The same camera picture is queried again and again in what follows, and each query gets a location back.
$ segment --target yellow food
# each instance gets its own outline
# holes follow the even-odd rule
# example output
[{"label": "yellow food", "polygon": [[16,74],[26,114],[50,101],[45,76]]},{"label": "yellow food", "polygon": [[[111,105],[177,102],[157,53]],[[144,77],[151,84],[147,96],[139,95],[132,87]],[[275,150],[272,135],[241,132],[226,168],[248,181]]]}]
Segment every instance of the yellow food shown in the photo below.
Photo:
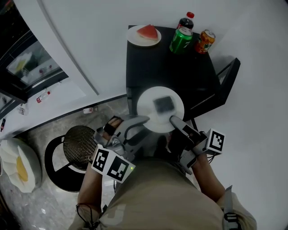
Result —
[{"label": "yellow food", "polygon": [[16,168],[17,168],[17,172],[19,174],[20,179],[24,182],[28,181],[28,174],[20,156],[17,158]]}]

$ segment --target watermelon slice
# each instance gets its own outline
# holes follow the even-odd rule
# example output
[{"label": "watermelon slice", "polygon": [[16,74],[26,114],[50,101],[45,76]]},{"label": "watermelon slice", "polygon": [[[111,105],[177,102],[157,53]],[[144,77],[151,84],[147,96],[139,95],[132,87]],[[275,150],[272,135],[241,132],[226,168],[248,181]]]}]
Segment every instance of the watermelon slice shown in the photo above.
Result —
[{"label": "watermelon slice", "polygon": [[146,39],[151,40],[158,40],[158,34],[154,26],[147,25],[145,27],[142,27],[141,29],[137,30],[137,33]]}]

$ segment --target khaki shirt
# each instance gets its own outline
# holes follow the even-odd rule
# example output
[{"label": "khaki shirt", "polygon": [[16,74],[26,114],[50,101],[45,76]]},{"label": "khaki shirt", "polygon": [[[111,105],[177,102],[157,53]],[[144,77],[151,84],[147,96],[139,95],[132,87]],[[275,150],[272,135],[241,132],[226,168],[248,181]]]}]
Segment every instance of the khaki shirt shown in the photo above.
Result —
[{"label": "khaki shirt", "polygon": [[[232,194],[232,199],[242,229],[256,229],[255,219],[240,204],[236,194]],[[93,221],[99,221],[97,229],[107,230],[222,230],[223,209],[224,197],[215,203],[169,163],[143,161],[119,187],[100,219],[93,210]],[[80,214],[90,221],[89,208],[81,208]],[[69,230],[82,230],[84,225],[76,214]]]}]

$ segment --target person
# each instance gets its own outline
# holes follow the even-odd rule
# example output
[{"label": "person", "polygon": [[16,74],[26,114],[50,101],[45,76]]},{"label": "person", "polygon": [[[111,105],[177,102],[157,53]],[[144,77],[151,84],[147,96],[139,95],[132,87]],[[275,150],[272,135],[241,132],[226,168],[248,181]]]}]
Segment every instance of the person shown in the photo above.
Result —
[{"label": "person", "polygon": [[[109,121],[118,127],[121,119]],[[107,140],[110,136],[103,134]],[[117,188],[101,213],[102,175],[89,163],[78,195],[77,213],[69,230],[91,229],[223,229],[225,188],[205,154],[192,166],[201,191],[175,165],[162,159],[143,159]],[[242,230],[257,223],[232,193],[233,211]]]}]

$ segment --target black stool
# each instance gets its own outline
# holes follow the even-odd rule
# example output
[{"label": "black stool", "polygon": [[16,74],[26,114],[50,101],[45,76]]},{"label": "black stool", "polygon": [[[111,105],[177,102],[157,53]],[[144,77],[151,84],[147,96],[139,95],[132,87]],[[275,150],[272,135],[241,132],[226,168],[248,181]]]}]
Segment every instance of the black stool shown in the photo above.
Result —
[{"label": "black stool", "polygon": [[[68,130],[66,135],[59,136],[48,144],[45,151],[45,168],[51,181],[59,188],[68,192],[79,192],[84,173],[70,169],[75,168],[86,171],[89,158],[94,154],[96,142],[93,140],[95,131],[87,126],[75,126]],[[63,151],[69,164],[58,171],[54,170],[52,156],[56,147],[63,143]]]}]

